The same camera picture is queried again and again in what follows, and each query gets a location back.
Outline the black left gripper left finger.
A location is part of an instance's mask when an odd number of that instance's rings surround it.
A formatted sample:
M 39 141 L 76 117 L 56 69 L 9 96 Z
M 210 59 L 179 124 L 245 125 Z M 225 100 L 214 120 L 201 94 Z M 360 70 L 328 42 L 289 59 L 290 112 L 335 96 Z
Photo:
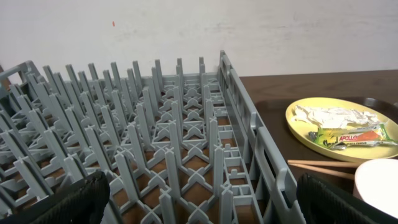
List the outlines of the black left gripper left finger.
M 97 171 L 71 184 L 1 223 L 6 224 L 99 224 L 109 202 L 106 175 Z

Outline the green orange snack wrapper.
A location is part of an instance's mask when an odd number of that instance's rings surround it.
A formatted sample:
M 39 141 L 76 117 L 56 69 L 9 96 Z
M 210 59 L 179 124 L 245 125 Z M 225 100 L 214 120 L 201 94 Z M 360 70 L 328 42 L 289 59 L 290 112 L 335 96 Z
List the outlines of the green orange snack wrapper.
M 317 132 L 309 132 L 308 135 L 312 142 L 330 150 L 343 151 L 351 146 L 397 145 L 397 141 L 389 137 L 384 124 L 354 129 L 318 128 Z

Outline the pink white bowl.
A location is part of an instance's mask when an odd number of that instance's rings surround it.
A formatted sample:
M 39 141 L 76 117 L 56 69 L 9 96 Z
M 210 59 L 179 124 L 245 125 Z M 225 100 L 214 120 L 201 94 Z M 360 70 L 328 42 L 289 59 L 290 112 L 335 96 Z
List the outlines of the pink white bowl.
M 353 195 L 397 218 L 397 159 L 362 163 L 354 175 Z

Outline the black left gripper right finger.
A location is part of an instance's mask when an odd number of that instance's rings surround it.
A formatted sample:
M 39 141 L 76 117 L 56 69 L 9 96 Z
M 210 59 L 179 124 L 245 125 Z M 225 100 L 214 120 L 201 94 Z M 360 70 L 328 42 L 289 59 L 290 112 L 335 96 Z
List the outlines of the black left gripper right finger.
M 297 181 L 296 196 L 307 223 L 397 223 L 397 218 L 308 173 Z

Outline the white tissue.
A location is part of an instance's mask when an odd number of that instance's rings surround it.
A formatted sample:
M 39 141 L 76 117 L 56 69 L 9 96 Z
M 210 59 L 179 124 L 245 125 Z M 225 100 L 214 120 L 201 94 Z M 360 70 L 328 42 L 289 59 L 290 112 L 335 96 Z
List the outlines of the white tissue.
M 373 126 L 381 123 L 376 114 L 344 108 L 320 108 L 297 105 L 292 121 L 303 121 L 319 128 L 340 128 L 350 126 Z

